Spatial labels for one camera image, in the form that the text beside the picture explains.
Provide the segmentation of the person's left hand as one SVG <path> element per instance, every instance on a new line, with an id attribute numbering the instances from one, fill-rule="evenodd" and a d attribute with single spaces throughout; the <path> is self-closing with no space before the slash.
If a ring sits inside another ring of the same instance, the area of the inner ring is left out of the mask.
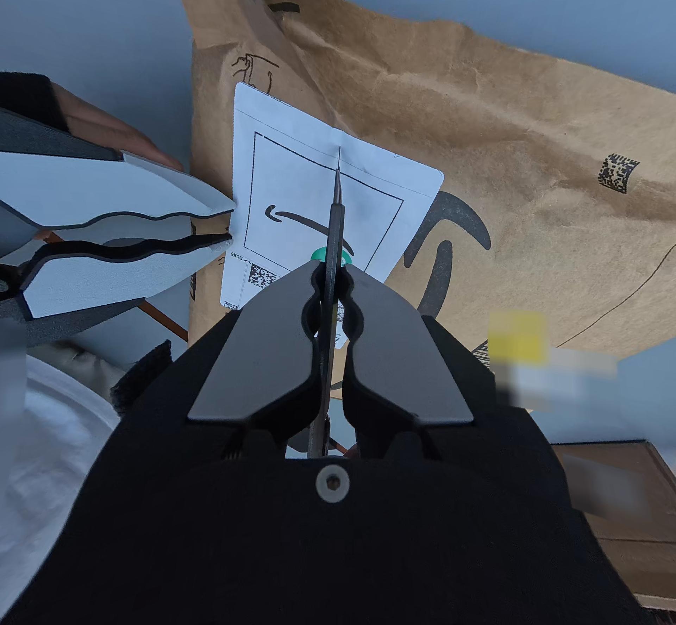
<path id="1" fill-rule="evenodd" d="M 51 85 L 65 123 L 75 137 L 184 171 L 177 158 L 159 149 L 144 133 L 53 81 Z"/>

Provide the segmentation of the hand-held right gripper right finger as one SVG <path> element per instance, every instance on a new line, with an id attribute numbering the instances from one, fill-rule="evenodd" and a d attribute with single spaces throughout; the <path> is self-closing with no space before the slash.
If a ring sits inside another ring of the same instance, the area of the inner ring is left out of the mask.
<path id="1" fill-rule="evenodd" d="M 353 427 L 448 427 L 474 417 L 422 316 L 353 265 L 342 268 L 348 338 L 343 410 Z"/>

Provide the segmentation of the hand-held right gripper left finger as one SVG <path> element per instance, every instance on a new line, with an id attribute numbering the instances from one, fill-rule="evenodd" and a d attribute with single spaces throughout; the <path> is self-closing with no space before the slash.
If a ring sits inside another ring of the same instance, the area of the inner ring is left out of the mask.
<path id="1" fill-rule="evenodd" d="M 296 391 L 317 370 L 313 318 L 319 307 L 311 260 L 279 278 L 240 311 L 193 406 L 192 421 L 243 423 Z"/>

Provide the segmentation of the brown cardboard box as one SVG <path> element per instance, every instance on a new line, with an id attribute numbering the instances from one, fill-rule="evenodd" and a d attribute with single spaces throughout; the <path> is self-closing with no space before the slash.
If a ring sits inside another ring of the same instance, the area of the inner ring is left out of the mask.
<path id="1" fill-rule="evenodd" d="M 675 475 L 647 441 L 554 444 L 570 498 L 640 604 L 675 617 Z"/>

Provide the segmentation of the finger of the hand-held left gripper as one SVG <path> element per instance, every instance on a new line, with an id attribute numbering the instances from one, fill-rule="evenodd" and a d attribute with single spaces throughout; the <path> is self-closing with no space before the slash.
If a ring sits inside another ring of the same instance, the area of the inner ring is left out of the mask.
<path id="1" fill-rule="evenodd" d="M 33 318 L 146 299 L 186 280 L 232 244 L 229 233 L 104 246 L 83 240 L 48 243 L 20 274 Z"/>
<path id="2" fill-rule="evenodd" d="M 210 218 L 236 207 L 204 181 L 127 152 L 121 161 L 2 152 L 1 203 L 50 230 L 114 215 Z"/>

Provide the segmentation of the grey desk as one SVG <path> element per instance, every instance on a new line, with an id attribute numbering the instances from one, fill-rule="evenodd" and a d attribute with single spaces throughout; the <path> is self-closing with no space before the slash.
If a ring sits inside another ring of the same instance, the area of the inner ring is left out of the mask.
<path id="1" fill-rule="evenodd" d="M 675 0 L 349 0 L 675 91 Z M 1 0 L 1 69 L 42 73 L 189 162 L 181 0 Z"/>

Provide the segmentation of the brown paper mailer bag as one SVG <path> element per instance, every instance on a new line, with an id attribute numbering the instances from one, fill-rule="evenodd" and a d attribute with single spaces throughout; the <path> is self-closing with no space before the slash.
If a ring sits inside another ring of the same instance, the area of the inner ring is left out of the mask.
<path id="1" fill-rule="evenodd" d="M 182 0 L 191 173 L 231 198 L 194 342 L 326 245 L 469 350 L 500 309 L 555 347 L 675 337 L 675 95 L 344 0 Z"/>

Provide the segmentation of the metal utility knife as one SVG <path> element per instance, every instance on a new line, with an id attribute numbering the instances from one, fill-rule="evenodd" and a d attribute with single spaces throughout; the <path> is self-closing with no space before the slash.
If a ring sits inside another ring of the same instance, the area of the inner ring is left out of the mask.
<path id="1" fill-rule="evenodd" d="M 325 252 L 325 279 L 320 301 L 320 326 L 318 329 L 318 352 L 320 370 L 320 406 L 317 417 L 309 427 L 308 458 L 326 456 L 328 435 L 326 428 L 328 406 L 331 396 L 331 379 L 337 326 L 337 279 L 342 267 L 343 227 L 345 208 L 342 204 L 340 166 L 334 178 L 333 203 L 330 210 Z"/>

